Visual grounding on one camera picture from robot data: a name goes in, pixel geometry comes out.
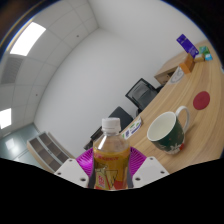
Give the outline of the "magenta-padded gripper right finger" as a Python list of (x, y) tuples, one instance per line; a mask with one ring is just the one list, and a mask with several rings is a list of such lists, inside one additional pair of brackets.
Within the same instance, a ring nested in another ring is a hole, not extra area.
[(128, 164), (129, 188), (143, 187), (167, 175), (168, 171), (155, 157), (146, 157), (134, 147), (130, 148)]

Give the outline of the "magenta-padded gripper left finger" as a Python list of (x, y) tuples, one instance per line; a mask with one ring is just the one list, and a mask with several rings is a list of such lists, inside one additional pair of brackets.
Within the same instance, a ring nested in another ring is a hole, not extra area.
[(93, 149), (85, 151), (76, 159), (68, 158), (55, 172), (65, 180), (68, 180), (84, 188), (94, 187), (94, 160)]

